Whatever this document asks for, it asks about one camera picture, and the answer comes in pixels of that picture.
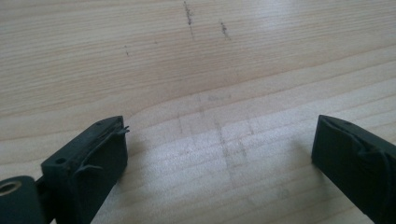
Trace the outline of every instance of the wood grain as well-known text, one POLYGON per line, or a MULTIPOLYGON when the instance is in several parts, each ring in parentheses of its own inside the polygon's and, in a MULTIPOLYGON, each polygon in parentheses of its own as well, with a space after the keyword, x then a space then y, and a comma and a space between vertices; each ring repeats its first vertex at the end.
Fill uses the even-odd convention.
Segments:
POLYGON ((396 2, 0 2, 0 179, 123 115, 93 223, 372 223, 310 160, 319 114, 396 144, 396 2))

